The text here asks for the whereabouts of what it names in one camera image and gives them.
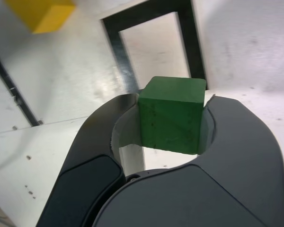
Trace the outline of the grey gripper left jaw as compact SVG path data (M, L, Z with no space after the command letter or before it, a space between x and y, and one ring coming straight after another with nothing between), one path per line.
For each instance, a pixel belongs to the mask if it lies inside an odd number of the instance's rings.
M127 176L144 169L138 94L117 96L80 127L37 225L92 226Z

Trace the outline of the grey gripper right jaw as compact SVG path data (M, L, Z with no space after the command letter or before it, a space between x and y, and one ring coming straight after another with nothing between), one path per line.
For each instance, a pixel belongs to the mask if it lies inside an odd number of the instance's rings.
M204 152L140 172L101 208L96 227L284 227L284 161L270 129L241 102L213 96Z

